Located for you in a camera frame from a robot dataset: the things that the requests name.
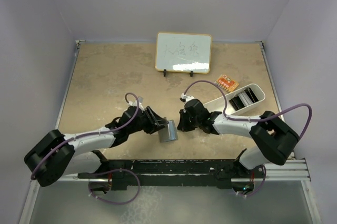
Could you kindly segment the grey card holder wallet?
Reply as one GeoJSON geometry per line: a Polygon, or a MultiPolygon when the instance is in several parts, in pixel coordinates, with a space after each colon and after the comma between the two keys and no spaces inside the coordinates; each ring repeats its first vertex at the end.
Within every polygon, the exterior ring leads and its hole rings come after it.
{"type": "Polygon", "coordinates": [[[158,131],[158,136],[161,143],[178,140],[177,128],[174,120],[169,120],[168,124],[158,131]]]}

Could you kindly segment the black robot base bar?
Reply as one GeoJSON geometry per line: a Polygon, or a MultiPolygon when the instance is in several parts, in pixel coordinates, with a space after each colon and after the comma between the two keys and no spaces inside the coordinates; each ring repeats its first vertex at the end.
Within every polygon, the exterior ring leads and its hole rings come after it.
{"type": "Polygon", "coordinates": [[[111,182],[111,190],[125,190],[128,186],[158,187],[215,187],[251,191],[255,179],[265,178],[263,166],[253,170],[242,167],[236,159],[107,159],[96,150],[97,170],[82,171],[80,179],[111,182]]]}

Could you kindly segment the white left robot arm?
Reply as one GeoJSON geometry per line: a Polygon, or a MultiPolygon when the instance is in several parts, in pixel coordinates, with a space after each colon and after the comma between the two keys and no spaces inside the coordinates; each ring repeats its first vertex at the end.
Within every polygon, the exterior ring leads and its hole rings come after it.
{"type": "Polygon", "coordinates": [[[130,106],[121,116],[97,130],[77,134],[51,130],[26,154],[24,163],[31,171],[31,179],[46,187],[65,174],[76,156],[116,147],[139,131],[151,135],[164,129],[168,123],[149,106],[144,109],[130,106]]]}

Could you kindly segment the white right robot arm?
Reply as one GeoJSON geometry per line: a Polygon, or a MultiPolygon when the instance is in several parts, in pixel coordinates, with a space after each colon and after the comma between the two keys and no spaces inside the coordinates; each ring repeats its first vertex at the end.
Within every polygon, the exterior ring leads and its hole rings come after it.
{"type": "Polygon", "coordinates": [[[255,167],[271,162],[284,165],[300,136],[271,111],[260,116],[225,116],[220,111],[208,111],[194,97],[181,98],[177,129],[183,132],[200,129],[206,134],[238,135],[253,139],[256,146],[244,150],[236,159],[234,171],[239,177],[247,177],[255,167]]]}

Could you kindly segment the white box with cards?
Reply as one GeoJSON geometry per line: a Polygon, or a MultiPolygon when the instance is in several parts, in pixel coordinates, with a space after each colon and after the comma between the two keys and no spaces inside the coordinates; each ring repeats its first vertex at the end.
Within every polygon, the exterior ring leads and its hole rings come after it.
{"type": "MultiPolygon", "coordinates": [[[[257,84],[249,84],[225,95],[227,101],[227,115],[242,115],[256,108],[265,100],[264,91],[257,84]]],[[[221,96],[204,104],[208,111],[223,111],[224,97],[221,96]]]]}

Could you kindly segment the small whiteboard with writing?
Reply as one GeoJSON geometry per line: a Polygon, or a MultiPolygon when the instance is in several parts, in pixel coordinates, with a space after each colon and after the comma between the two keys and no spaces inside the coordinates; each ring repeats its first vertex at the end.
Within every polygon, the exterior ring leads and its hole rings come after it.
{"type": "Polygon", "coordinates": [[[159,32],[155,69],[161,72],[207,74],[211,65],[210,34],[159,32]]]}

